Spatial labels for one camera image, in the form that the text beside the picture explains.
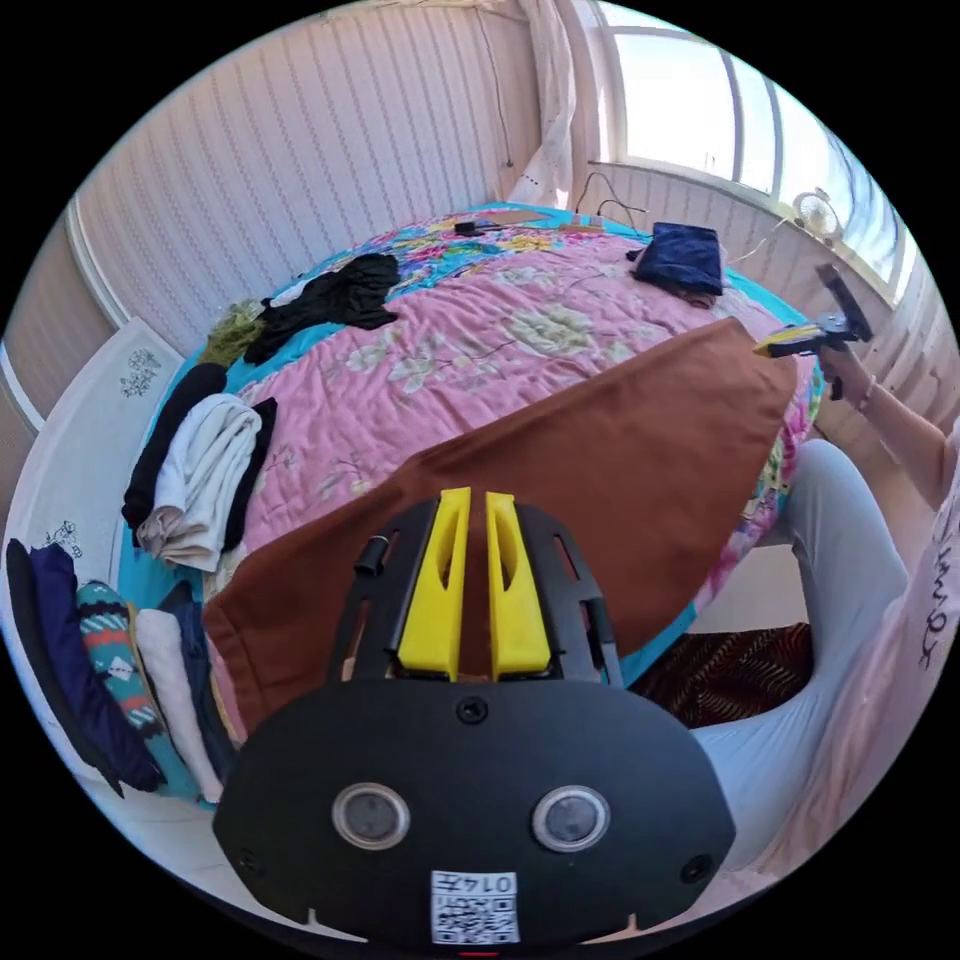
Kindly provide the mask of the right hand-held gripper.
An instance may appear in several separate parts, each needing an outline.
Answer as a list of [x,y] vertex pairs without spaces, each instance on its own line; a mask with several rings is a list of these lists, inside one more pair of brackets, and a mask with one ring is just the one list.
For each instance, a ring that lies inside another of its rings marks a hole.
[[816,359],[820,372],[830,385],[820,367],[817,355],[819,348],[847,342],[852,349],[852,344],[861,341],[869,342],[872,336],[869,326],[842,314],[828,314],[814,322],[784,327],[778,332],[778,338],[770,337],[758,343],[753,348],[753,352],[758,356],[771,359],[811,356]]

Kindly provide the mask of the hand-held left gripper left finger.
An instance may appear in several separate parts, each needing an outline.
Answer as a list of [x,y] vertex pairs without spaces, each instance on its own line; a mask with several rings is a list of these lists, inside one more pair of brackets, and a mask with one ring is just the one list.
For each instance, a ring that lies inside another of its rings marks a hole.
[[468,487],[440,493],[397,650],[406,673],[458,671],[470,508]]

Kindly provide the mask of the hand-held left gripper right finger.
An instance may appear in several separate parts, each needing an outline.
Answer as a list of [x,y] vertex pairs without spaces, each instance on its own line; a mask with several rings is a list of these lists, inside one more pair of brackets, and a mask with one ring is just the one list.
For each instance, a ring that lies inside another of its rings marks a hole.
[[514,497],[488,492],[485,511],[492,671],[544,673],[551,650]]

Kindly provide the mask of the person's right hand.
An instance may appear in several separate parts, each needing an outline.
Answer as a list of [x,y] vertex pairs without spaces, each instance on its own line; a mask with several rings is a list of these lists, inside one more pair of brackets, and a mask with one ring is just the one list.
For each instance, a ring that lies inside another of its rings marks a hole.
[[821,346],[817,355],[830,383],[830,398],[845,400],[855,410],[862,411],[870,400],[876,377],[867,372],[847,342]]

